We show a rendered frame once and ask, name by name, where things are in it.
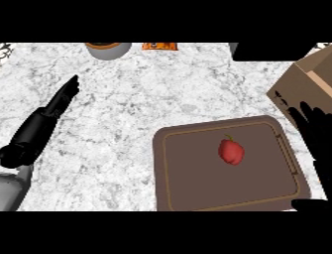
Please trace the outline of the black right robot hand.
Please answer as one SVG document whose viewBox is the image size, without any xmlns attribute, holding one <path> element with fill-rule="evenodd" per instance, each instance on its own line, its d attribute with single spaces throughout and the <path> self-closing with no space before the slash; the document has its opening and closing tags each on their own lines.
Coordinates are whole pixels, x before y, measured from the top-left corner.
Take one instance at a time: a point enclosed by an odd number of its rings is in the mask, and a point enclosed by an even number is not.
<svg viewBox="0 0 332 254">
<path fill-rule="evenodd" d="M 302 101 L 301 109 L 289 108 L 298 130 L 314 157 L 314 167 L 326 191 L 326 199 L 299 198 L 292 201 L 298 211 L 332 212 L 332 114 Z"/>
</svg>

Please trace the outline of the black appliance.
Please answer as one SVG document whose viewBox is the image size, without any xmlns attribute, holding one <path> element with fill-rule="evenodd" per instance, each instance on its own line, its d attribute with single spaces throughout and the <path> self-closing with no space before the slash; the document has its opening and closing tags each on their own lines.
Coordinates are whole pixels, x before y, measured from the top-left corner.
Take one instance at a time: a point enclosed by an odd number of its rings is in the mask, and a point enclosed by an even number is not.
<svg viewBox="0 0 332 254">
<path fill-rule="evenodd" d="M 237 62 L 295 62 L 311 52 L 317 44 L 306 43 L 230 43 Z"/>
</svg>

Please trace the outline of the cardboard box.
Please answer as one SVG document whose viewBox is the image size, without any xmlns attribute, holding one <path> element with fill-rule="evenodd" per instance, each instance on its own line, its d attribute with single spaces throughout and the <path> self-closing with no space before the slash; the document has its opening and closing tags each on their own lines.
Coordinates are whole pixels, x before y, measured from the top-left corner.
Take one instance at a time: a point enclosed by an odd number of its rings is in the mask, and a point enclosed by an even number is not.
<svg viewBox="0 0 332 254">
<path fill-rule="evenodd" d="M 305 101 L 332 114 L 332 45 L 299 60 L 267 93 L 292 124 L 287 109 Z"/>
</svg>

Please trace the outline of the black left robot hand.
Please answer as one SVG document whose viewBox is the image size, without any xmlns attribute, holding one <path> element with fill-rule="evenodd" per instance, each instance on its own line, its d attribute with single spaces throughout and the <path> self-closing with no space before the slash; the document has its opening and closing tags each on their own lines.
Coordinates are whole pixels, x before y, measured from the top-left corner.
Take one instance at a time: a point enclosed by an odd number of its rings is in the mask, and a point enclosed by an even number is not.
<svg viewBox="0 0 332 254">
<path fill-rule="evenodd" d="M 75 75 L 58 90 L 50 104 L 39 107 L 26 119 L 10 144 L 0 148 L 2 167 L 17 169 L 36 162 L 50 143 L 61 116 L 79 92 L 81 82 Z"/>
</svg>

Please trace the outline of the orange packet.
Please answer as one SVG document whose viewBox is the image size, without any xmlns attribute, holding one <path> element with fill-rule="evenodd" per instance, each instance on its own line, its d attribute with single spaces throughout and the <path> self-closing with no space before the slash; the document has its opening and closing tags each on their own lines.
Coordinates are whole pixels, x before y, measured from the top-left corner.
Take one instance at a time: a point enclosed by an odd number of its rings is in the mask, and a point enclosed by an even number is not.
<svg viewBox="0 0 332 254">
<path fill-rule="evenodd" d="M 143 50 L 178 51 L 178 43 L 144 43 Z"/>
</svg>

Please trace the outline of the brown tray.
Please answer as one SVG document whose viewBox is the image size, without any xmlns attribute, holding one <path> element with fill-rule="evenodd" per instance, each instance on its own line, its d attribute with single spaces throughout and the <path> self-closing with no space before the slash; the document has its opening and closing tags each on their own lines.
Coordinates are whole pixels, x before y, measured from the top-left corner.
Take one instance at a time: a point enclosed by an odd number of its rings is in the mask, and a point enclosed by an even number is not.
<svg viewBox="0 0 332 254">
<path fill-rule="evenodd" d="M 219 156 L 227 135 L 246 149 L 237 166 Z M 267 115 L 165 127 L 153 149 L 162 211 L 278 211 L 311 197 L 286 133 Z"/>
</svg>

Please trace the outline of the red bell pepper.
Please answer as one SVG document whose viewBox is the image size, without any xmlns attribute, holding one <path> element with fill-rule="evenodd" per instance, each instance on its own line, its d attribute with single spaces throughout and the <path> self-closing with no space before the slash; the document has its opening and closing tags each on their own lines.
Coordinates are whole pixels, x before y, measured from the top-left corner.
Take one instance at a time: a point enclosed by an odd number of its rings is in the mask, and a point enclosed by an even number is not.
<svg viewBox="0 0 332 254">
<path fill-rule="evenodd" d="M 243 162 L 246 149 L 243 145 L 234 140 L 231 135 L 227 135 L 227 138 L 221 142 L 219 156 L 222 160 L 234 166 Z"/>
</svg>

